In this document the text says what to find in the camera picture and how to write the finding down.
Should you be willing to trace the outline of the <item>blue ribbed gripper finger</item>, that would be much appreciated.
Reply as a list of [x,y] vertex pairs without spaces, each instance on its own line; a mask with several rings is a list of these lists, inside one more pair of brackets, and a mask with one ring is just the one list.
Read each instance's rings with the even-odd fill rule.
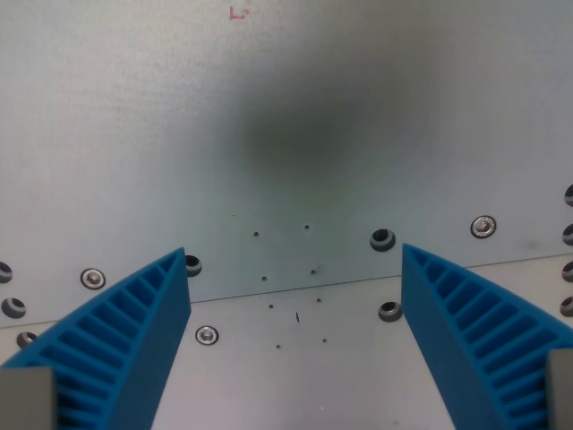
[[59,429],[149,429],[190,314],[179,248],[78,307],[2,367],[54,371]]
[[546,429],[545,363],[572,330],[513,292],[402,248],[401,308],[457,429]]

